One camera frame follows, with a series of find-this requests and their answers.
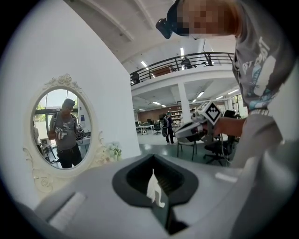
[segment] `gray pants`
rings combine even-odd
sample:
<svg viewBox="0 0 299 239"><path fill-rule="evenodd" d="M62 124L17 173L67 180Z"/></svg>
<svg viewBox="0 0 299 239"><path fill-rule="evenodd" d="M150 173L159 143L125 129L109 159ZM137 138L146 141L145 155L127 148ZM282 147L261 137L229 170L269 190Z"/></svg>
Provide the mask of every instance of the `gray pants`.
<svg viewBox="0 0 299 239"><path fill-rule="evenodd" d="M262 155L268 147L279 144L281 140L281 133L268 110L250 112L230 167L243 168L247 159Z"/></svg>

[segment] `brown wall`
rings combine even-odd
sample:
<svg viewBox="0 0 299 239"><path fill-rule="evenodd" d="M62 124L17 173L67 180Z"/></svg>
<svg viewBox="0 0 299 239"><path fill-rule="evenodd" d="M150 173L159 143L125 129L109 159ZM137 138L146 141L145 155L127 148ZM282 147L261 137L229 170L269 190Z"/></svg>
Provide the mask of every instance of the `brown wall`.
<svg viewBox="0 0 299 239"><path fill-rule="evenodd" d="M224 102L214 102L216 105L224 105ZM199 104L195 105L190 105L190 108L197 108ZM151 111L145 111L145 112L139 112L138 113L138 121L140 122L147 122L148 119L151 120L158 120L160 114L166 114L169 111L176 111L176 110L181 110L179 109L181 107L180 105L173 106L173 107L166 107L166 108L161 108L157 110L151 110Z"/></svg>

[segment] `white ceiling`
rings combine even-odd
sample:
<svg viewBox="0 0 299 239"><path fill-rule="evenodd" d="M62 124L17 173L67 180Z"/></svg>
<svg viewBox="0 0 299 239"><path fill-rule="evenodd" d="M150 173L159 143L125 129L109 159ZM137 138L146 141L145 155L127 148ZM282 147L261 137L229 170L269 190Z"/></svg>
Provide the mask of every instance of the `white ceiling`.
<svg viewBox="0 0 299 239"><path fill-rule="evenodd" d="M198 41L173 34L165 39L155 24L174 0L64 0L111 49L129 73L180 54L198 52ZM213 51L234 52L233 36L208 40Z"/></svg>
<svg viewBox="0 0 299 239"><path fill-rule="evenodd" d="M239 89L235 79L217 79L217 80L198 80L185 83L185 91L188 100L205 100L205 99L216 99L219 96L231 97L240 92L236 92L232 95L227 93ZM205 93L197 98L200 92ZM154 91L148 91L133 97L133 108L152 110L161 108L161 106L153 104L156 101L162 105L172 106L180 104L180 95L177 85L163 87Z"/></svg>

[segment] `mirror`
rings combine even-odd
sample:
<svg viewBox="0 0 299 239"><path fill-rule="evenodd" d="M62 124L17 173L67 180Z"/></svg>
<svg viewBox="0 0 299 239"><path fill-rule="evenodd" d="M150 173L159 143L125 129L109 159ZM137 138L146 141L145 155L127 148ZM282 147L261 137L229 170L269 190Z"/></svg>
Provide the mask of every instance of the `mirror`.
<svg viewBox="0 0 299 239"><path fill-rule="evenodd" d="M45 161L58 169L71 169L87 154L91 140L90 116L75 93L53 90L37 102L31 132Z"/></svg>

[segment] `black railing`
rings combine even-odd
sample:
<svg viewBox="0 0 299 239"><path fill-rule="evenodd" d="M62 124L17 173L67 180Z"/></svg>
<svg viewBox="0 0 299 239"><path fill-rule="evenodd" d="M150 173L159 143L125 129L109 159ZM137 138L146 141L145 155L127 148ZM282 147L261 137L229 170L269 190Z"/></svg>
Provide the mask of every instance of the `black railing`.
<svg viewBox="0 0 299 239"><path fill-rule="evenodd" d="M175 71L187 70L196 67L232 64L233 58L234 54L227 52L202 52L188 54L183 57L176 56L131 73L131 85Z"/></svg>

